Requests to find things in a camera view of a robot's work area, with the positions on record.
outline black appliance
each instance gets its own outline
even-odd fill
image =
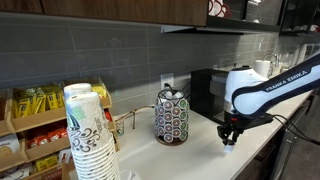
[[[201,69],[191,72],[190,109],[218,123],[224,122],[224,95],[228,71]]]

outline stack of paper cups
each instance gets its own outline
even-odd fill
[[[79,179],[120,179],[112,133],[99,94],[87,92],[66,99],[68,136]]]
[[[261,76],[268,78],[270,61],[255,60],[253,69]]]
[[[78,83],[66,86],[63,88],[64,90],[64,98],[65,100],[73,95],[83,93],[83,92],[91,92],[91,85],[89,83]]]

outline robotic arm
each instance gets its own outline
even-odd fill
[[[225,124],[218,126],[218,135],[225,145],[234,145],[245,129],[272,122],[272,115],[266,113],[271,107],[318,87],[320,51],[270,80],[249,67],[233,69],[227,77]]]

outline countertop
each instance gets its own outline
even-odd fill
[[[268,111],[289,118],[311,92],[293,97]],[[154,109],[125,121],[125,134],[117,153],[120,170],[135,170],[142,180],[235,179],[255,155],[281,128],[278,121],[246,130],[238,138],[233,152],[225,153],[213,121],[189,112],[189,137],[178,146],[160,144],[154,135]]]

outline patterned cylindrical container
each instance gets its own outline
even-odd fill
[[[188,138],[189,103],[182,91],[162,90],[155,105],[155,135],[165,145],[179,145]]]

